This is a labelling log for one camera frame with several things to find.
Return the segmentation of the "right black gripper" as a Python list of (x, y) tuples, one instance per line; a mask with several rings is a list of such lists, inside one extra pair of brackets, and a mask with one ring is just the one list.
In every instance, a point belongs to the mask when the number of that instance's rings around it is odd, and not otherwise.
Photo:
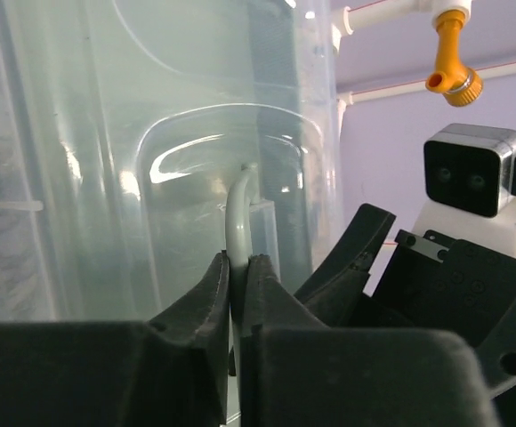
[(495, 395), (516, 386), (516, 258), (432, 231), (420, 237), (402, 230), (374, 293), (362, 295), (395, 220), (361, 205), (294, 297), (330, 327), (351, 318), (352, 326), (453, 332), (473, 347)]

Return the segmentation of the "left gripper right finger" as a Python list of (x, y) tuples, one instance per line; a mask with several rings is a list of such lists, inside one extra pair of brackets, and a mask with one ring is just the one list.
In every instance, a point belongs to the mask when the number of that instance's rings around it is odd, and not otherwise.
[(473, 350), (456, 334), (324, 326), (248, 266), (238, 345), (245, 426), (497, 426)]

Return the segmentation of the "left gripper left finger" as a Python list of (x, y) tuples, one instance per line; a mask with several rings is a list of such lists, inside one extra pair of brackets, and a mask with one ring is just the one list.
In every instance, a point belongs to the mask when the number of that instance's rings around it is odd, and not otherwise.
[(202, 279), (148, 321), (0, 323), (0, 426), (219, 426), (229, 279)]

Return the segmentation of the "green tool box clear lid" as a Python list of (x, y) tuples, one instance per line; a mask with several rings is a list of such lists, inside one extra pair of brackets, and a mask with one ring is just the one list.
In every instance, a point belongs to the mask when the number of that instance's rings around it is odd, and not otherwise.
[(0, 1), (0, 323), (148, 321), (342, 229), (327, 1)]

